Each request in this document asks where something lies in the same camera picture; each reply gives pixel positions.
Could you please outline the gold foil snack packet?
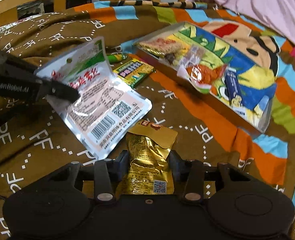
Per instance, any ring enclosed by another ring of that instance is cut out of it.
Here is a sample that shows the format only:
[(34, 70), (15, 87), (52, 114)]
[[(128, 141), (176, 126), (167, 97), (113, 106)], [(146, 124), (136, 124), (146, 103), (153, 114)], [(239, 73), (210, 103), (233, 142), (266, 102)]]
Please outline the gold foil snack packet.
[(118, 189), (121, 194), (172, 194), (174, 182), (167, 160), (178, 133), (140, 120), (126, 134), (130, 166)]

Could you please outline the white barcode snack pouch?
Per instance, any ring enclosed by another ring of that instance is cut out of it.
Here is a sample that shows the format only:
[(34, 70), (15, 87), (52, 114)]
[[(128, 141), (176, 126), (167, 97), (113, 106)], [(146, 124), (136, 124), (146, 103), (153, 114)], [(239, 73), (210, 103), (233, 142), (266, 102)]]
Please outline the white barcode snack pouch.
[(112, 72), (102, 36), (54, 58), (35, 71), (79, 92), (74, 101), (47, 101), (96, 160), (106, 158), (151, 109), (149, 99)]

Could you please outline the red orange snack packet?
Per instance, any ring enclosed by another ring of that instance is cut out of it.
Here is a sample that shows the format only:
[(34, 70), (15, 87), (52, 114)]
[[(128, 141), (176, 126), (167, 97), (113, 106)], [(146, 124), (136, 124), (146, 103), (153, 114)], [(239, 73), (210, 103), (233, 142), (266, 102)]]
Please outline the red orange snack packet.
[(187, 80), (198, 92), (209, 94), (215, 81), (223, 76), (227, 65), (218, 66), (211, 69), (203, 64), (188, 66), (187, 68), (179, 67), (177, 76)]

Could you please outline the blue white stick sachet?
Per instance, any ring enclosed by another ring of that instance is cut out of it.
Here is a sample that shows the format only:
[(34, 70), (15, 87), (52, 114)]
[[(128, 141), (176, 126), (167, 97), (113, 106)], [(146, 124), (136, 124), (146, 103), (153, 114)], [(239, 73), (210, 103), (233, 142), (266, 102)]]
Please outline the blue white stick sachet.
[(225, 83), (228, 91), (230, 106), (232, 108), (243, 107), (243, 97), (239, 85), (237, 72), (234, 68), (225, 70)]

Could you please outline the dark jerky clear packet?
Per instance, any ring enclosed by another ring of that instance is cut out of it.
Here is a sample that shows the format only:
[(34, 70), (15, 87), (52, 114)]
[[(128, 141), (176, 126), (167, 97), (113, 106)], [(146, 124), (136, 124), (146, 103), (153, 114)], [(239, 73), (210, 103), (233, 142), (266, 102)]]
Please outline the dark jerky clear packet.
[(163, 57), (163, 61), (171, 66), (176, 66), (179, 64), (182, 58), (182, 54), (180, 52), (176, 53), (168, 53)]

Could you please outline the rice cracker packet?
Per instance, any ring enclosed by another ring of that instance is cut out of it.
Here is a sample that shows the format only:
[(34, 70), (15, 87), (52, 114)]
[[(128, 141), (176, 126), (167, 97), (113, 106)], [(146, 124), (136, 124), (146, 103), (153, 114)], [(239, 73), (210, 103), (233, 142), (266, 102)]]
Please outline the rice cracker packet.
[(184, 48), (183, 44), (179, 41), (161, 37), (149, 41), (140, 41), (136, 45), (142, 50), (159, 57), (176, 54)]

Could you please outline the peanut bar clear packet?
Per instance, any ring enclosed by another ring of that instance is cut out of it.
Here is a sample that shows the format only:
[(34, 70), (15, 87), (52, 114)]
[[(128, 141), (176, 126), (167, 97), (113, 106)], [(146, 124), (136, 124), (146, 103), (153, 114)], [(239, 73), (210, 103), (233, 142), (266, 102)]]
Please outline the peanut bar clear packet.
[(202, 46), (192, 45), (179, 61), (179, 67), (187, 68), (201, 62), (206, 50)]

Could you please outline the green sausage stick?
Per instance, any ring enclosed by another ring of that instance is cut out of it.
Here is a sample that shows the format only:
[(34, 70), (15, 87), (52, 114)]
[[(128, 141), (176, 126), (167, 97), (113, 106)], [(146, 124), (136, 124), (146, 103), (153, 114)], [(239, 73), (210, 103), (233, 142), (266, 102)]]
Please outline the green sausage stick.
[(110, 54), (107, 55), (108, 61), (110, 64), (120, 63), (127, 59), (126, 54)]

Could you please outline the yellow candy bar packet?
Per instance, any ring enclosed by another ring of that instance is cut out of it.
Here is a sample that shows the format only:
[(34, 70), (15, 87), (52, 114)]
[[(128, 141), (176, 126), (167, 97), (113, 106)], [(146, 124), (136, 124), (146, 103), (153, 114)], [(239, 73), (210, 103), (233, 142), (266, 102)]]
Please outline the yellow candy bar packet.
[(113, 72), (131, 88), (136, 87), (136, 85), (154, 71), (155, 68), (153, 66), (138, 59), (131, 59), (113, 70)]

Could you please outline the colourful dinosaur tray box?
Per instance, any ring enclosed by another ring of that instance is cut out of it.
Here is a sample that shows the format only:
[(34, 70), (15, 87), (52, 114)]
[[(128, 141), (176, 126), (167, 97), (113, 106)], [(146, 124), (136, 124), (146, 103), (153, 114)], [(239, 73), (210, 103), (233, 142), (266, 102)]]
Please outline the colourful dinosaur tray box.
[(276, 39), (232, 21), (181, 22), (134, 44), (143, 60), (250, 134), (266, 131), (276, 93)]

